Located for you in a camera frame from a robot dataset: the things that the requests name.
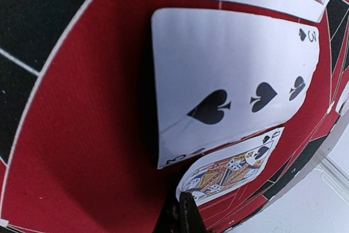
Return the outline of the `three of spades card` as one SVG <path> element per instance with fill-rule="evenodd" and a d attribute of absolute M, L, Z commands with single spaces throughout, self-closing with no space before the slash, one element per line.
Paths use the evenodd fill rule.
<path fill-rule="evenodd" d="M 311 25 L 236 11 L 152 16 L 158 168 L 290 120 L 320 56 Z"/>

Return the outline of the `queen of spades card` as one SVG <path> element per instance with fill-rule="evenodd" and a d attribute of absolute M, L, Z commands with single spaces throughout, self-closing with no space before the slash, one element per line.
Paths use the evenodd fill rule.
<path fill-rule="evenodd" d="M 215 200 L 253 181 L 265 168 L 284 127 L 207 154 L 183 175 L 176 198 L 189 192 L 197 206 Z"/>

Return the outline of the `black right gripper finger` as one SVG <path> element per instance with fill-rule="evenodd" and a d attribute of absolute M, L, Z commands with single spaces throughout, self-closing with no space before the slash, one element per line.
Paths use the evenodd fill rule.
<path fill-rule="evenodd" d="M 157 232 L 208 232 L 191 193 L 181 192 L 179 201 L 175 193 L 167 195 L 157 221 Z"/>

